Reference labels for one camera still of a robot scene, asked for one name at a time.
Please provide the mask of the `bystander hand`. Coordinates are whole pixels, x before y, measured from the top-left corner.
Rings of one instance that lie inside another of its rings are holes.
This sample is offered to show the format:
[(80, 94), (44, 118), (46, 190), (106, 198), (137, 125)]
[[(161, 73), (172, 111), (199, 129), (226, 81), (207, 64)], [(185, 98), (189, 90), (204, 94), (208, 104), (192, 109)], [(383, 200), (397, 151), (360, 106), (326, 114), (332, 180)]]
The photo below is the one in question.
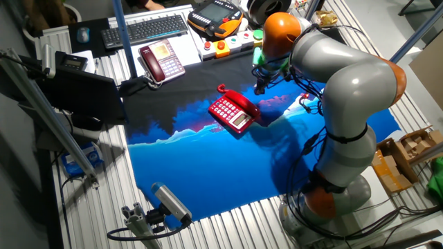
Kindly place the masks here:
[(143, 6), (149, 11), (162, 10), (165, 7), (159, 3), (154, 2), (153, 0), (146, 0), (146, 3)]

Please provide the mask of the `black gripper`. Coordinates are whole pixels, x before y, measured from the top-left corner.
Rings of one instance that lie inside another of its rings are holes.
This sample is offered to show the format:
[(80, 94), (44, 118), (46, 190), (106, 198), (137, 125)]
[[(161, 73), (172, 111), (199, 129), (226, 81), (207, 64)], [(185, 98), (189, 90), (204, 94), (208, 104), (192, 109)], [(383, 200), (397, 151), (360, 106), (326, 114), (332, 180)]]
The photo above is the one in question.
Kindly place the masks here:
[(254, 94), (261, 95), (261, 93), (265, 93), (267, 85), (277, 78), (277, 71), (268, 71), (264, 67), (259, 67), (256, 69), (256, 73), (257, 83), (254, 85)]

